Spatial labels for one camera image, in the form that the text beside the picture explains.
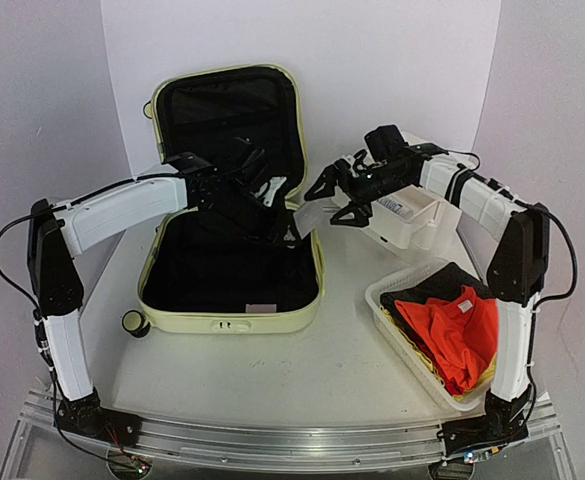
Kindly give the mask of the pale green hard-shell suitcase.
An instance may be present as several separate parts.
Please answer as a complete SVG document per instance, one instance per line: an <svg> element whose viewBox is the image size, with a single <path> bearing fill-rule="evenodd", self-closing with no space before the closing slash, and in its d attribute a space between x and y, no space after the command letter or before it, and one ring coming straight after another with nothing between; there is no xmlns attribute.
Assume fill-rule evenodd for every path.
<svg viewBox="0 0 585 480"><path fill-rule="evenodd" d="M298 209L307 160L300 105L291 75L275 65L186 75L162 83L147 104L161 161L185 151L205 159L235 137L265 150L274 173L286 175L286 207ZM143 337L171 333L274 334L310 324L324 293L323 252L314 233L294 244L240 234L212 211L166 215L137 287L139 306L123 328ZM247 304L276 303L277 312L251 315Z"/></svg>

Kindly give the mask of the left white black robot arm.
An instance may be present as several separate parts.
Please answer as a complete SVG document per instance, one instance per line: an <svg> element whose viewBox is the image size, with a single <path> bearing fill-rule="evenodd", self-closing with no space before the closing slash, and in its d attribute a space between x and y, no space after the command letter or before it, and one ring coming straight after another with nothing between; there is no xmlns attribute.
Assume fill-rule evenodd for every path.
<svg viewBox="0 0 585 480"><path fill-rule="evenodd" d="M80 315L84 288L74 260L92 246L149 219L182 211L212 210L248 239L280 241L290 221L274 213L287 179L248 175L243 168L219 173L191 167L124 179L74 200L35 203L29 225L27 268L39 354L62 394L55 426L85 438L133 446L139 416L102 407L90 377Z"/></svg>

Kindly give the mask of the white perforated plastic basket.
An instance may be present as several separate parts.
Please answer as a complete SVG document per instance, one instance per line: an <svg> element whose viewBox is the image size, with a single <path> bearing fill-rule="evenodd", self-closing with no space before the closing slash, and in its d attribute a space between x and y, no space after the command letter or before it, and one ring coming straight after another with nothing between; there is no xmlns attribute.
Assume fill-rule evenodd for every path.
<svg viewBox="0 0 585 480"><path fill-rule="evenodd" d="M470 412L484 401L485 393L494 376L495 361L492 361L473 389L465 389L460 395L452 395L447 389L447 378L441 376L431 352L421 349L426 347L423 341L414 332L401 329L397 324L398 320L381 302L383 294L413 288L443 270L448 264L449 260L436 257L387 275L366 289L365 300L372 311L377 329L433 401L446 411Z"/></svg>

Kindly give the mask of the yellow garment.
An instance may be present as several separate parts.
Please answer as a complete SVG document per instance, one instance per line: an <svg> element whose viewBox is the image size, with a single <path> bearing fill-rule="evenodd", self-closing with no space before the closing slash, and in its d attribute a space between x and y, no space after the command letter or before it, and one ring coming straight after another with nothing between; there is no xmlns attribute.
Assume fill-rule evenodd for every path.
<svg viewBox="0 0 585 480"><path fill-rule="evenodd" d="M444 387L448 394L450 394L456 401L460 401L463 398L467 397L470 392L472 392L472 389L465 390L462 387L460 387L454 379L449 379L446 375L443 375L439 371L439 365L436 362L434 355L431 353L427 345L420 339L420 337L416 336L418 341L415 342L413 338L407 333L407 331L398 324L398 320L392 315L392 313L389 310L387 310L383 306L380 307L380 310L383 313L383 315L400 332L401 336L410 345L411 349L415 352L416 356L426 366L426 368L434 376L437 382Z"/></svg>

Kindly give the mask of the white three-drawer storage cabinet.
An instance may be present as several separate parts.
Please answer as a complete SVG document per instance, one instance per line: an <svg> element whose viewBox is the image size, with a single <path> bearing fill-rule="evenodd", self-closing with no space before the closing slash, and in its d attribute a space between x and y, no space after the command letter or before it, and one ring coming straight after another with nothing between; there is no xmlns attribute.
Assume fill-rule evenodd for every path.
<svg viewBox="0 0 585 480"><path fill-rule="evenodd" d="M424 164L434 159L437 155L448 156L450 154L448 150L436 144L421 143L411 145L408 143L408 147L401 151L399 157L413 153L426 155L427 161ZM435 245L437 230L442 223L442 218L445 216L445 209L449 205L437 195L427 192L420 183L407 186L386 196L392 196L411 208L413 211L412 218L405 220L393 214L379 205L377 203L378 199L351 200L342 191L337 204L341 209L350 201L370 203L372 217L370 218L369 226L363 229L388 247L392 246L399 250L413 249L422 252L432 249Z"/></svg>

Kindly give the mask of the white grey tube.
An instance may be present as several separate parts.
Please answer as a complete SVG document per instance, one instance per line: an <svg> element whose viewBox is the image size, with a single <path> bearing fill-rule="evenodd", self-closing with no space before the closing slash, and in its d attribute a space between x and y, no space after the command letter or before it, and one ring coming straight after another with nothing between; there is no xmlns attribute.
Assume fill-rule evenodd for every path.
<svg viewBox="0 0 585 480"><path fill-rule="evenodd" d="M392 196L380 198L377 200L377 203L405 220L410 220L413 216L413 211L411 208L399 202Z"/></svg>

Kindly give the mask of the orange red garment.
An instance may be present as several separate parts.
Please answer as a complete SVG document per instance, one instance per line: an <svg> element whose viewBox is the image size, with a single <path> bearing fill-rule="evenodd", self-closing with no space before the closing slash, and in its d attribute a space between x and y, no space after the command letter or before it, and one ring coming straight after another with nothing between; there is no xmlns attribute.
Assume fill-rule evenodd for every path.
<svg viewBox="0 0 585 480"><path fill-rule="evenodd" d="M439 371L463 390L474 388L498 346L498 310L492 298L464 286L453 301L430 298L424 304L396 300L397 313L424 341Z"/></svg>

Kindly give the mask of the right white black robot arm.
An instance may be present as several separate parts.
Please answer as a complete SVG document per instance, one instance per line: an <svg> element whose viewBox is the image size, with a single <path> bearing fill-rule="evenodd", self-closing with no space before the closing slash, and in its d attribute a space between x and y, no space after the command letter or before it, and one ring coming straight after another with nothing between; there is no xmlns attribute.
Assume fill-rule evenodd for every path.
<svg viewBox="0 0 585 480"><path fill-rule="evenodd" d="M352 161L339 159L305 193L305 201L331 198L337 190L348 197L331 224L366 227L374 201L413 185L443 197L498 243L487 271L499 314L496 374L485 397L485 413L443 424L439 436L446 459L470 463L492 448L525 439L537 398L532 376L537 313L542 304L573 293L541 294L550 227L560 220L543 205L526 203L500 182L451 159L450 151L433 143L370 146L367 152L372 164L364 164L362 154Z"/></svg>

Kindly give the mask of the black garment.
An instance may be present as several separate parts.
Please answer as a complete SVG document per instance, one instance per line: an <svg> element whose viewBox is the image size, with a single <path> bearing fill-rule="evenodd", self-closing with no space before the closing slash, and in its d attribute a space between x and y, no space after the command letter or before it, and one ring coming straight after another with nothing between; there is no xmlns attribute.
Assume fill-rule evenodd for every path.
<svg viewBox="0 0 585 480"><path fill-rule="evenodd" d="M450 262L414 287L396 288L393 291L382 293L380 302L390 313L393 323L407 333L412 330L412 327L404 316L398 312L395 306L396 301L416 303L418 305L424 305L429 299L452 302L461 296L464 286L473 288L481 299L494 298L487 285L461 269L456 263Z"/></svg>

